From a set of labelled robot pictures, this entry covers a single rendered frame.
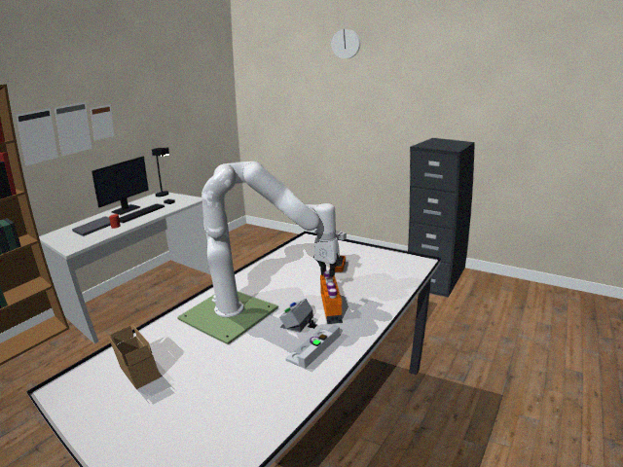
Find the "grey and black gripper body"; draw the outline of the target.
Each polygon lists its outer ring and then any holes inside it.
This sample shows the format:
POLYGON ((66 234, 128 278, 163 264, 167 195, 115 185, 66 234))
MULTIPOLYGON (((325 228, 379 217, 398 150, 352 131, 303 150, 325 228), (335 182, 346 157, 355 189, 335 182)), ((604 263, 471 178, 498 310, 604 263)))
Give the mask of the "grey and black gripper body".
POLYGON ((314 258, 320 262, 334 264, 337 260, 337 253, 340 257, 338 239, 335 237, 330 240, 321 240, 315 237, 314 258))

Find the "small brown cardboard box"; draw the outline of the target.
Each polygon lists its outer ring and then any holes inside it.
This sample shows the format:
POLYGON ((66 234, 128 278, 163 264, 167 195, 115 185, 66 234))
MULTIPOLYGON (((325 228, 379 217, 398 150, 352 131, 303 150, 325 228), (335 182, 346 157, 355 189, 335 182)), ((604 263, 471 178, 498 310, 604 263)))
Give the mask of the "small brown cardboard box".
POLYGON ((131 327, 127 326, 110 334, 112 340, 110 338, 109 340, 121 369, 133 386, 138 389, 161 376, 150 344, 134 326, 133 328, 136 336, 133 335, 131 327))

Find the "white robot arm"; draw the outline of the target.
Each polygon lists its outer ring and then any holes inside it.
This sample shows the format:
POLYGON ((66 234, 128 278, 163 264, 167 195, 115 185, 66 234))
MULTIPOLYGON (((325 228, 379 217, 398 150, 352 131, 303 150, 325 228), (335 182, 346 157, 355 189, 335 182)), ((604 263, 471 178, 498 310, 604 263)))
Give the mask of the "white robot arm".
POLYGON ((224 203, 225 194, 235 184, 246 183, 304 230, 316 229, 314 232, 318 239, 347 238, 347 233, 336 231, 334 205, 303 204, 287 186, 258 162, 224 163, 214 173, 202 190, 202 211, 207 238, 207 260, 215 293, 212 301, 216 303, 215 313, 221 317, 233 317, 243 311, 243 303, 238 300, 224 203))

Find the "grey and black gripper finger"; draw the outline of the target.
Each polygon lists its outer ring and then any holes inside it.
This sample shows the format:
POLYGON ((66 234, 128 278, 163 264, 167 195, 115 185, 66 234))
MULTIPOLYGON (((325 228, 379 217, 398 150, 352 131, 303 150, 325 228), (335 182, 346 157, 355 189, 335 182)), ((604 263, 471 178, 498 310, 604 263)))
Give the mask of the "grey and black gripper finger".
POLYGON ((336 260, 336 261, 337 261, 337 263, 335 263, 335 264, 330 264, 329 277, 332 277, 333 275, 335 275, 335 269, 334 269, 334 268, 335 268, 336 266, 339 266, 339 265, 342 263, 342 261, 341 261, 341 259, 340 259, 339 255, 338 255, 338 253, 337 253, 337 260, 336 260))
POLYGON ((319 263, 319 266, 320 266, 320 272, 321 272, 321 275, 323 275, 323 274, 324 274, 324 272, 326 271, 326 265, 325 265, 325 263, 323 263, 323 262, 320 262, 320 261, 318 261, 318 260, 316 260, 316 261, 319 263))

